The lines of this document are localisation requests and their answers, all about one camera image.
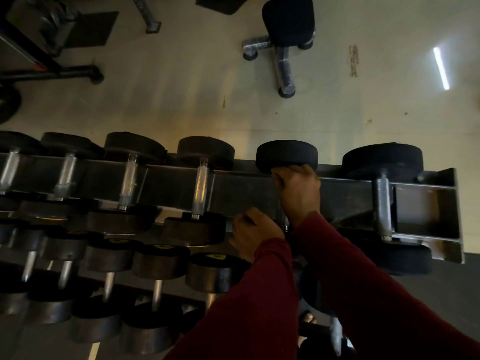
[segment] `black rubber mat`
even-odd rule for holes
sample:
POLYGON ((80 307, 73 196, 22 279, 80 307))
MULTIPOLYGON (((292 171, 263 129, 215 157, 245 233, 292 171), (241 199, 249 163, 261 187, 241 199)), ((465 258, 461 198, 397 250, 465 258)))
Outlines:
POLYGON ((225 15, 233 15, 247 1, 248 0, 197 0, 196 4, 225 15))
POLYGON ((80 15, 64 48, 103 47, 110 38, 118 15, 117 11, 80 15))

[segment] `yellow logo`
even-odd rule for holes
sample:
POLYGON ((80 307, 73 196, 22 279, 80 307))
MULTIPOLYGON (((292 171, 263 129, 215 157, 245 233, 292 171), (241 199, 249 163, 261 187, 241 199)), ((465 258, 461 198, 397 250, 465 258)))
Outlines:
POLYGON ((128 240, 124 240, 122 238, 111 238, 108 241, 110 241, 112 244, 125 244, 128 242, 128 240))
POLYGON ((168 250, 174 248, 174 246, 172 245, 154 245, 154 247, 160 250, 168 250))
POLYGON ((208 254, 207 258, 212 258, 216 260, 225 260, 227 256, 225 254, 208 254))

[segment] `person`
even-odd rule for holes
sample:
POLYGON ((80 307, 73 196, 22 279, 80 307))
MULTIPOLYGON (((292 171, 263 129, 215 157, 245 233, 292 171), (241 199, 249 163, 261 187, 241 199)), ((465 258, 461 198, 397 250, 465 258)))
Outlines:
MULTIPOLYGON (((480 359, 480 344, 378 269, 320 213, 308 165, 272 169, 292 240, 360 359, 480 359)), ((295 359, 299 297, 283 231, 256 208, 237 215, 231 244, 253 263, 165 359, 295 359)))

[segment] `beige floor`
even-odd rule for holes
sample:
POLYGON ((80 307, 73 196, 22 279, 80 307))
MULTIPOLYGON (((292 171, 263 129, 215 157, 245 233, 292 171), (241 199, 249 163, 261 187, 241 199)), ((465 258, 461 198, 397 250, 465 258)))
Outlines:
MULTIPOLYGON (((458 169, 465 249, 480 253, 480 0, 314 0, 317 37, 311 50, 291 52, 297 95, 290 100, 277 94, 269 51, 254 62, 242 58, 242 40, 266 34, 266 1, 249 0, 225 16, 195 0, 148 0, 163 26, 146 35, 131 0, 76 0, 84 13, 120 11, 105 47, 67 50, 59 59, 94 61, 105 82, 20 83, 23 107, 1 128, 37 138, 74 133, 98 144, 109 132, 129 131, 169 151, 183 137, 208 135, 243 159, 269 140, 297 139, 328 164, 362 145, 417 145, 426 169, 458 169), (351 45, 359 50, 358 78, 351 45)), ((17 10, 10 19, 22 28, 17 10)), ((0 58, 23 63, 4 48, 0 58)))

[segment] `forearm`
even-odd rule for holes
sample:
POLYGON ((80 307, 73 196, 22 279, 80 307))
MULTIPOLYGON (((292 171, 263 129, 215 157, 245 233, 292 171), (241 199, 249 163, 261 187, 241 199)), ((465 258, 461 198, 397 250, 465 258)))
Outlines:
POLYGON ((466 354, 480 358, 476 342, 412 297, 321 215, 309 216, 294 239, 360 356, 404 359, 413 353, 451 353, 458 359, 466 354))
POLYGON ((242 281, 165 359, 295 359, 298 295, 285 240, 263 242, 242 281))

